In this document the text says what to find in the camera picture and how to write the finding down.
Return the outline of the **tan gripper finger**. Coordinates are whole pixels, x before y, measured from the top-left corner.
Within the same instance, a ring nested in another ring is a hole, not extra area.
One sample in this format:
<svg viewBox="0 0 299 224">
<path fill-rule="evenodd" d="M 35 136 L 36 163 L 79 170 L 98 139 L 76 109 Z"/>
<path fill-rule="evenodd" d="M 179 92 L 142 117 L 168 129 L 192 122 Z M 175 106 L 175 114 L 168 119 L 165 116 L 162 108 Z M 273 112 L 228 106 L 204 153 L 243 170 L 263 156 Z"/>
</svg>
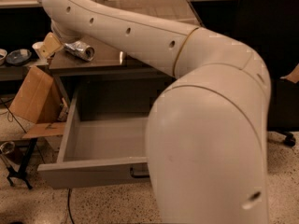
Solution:
<svg viewBox="0 0 299 224">
<path fill-rule="evenodd" d="M 55 52 L 61 50 L 64 47 L 63 43 L 58 39 L 57 35 L 54 33 L 48 33 L 42 42 L 40 47 L 41 56 L 48 59 Z"/>
</svg>

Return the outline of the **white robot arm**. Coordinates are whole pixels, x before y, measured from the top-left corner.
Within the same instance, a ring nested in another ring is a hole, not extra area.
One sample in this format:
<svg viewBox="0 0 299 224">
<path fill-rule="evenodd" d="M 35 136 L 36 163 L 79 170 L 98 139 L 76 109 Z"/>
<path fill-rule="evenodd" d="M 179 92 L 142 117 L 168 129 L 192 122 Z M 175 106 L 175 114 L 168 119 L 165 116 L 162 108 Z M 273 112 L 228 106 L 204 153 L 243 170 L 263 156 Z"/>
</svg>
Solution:
<svg viewBox="0 0 299 224">
<path fill-rule="evenodd" d="M 206 28 L 107 7 L 42 0 L 63 42 L 89 35 L 174 78 L 146 128 L 149 175 L 167 224 L 268 224 L 271 82 L 249 46 Z"/>
</svg>

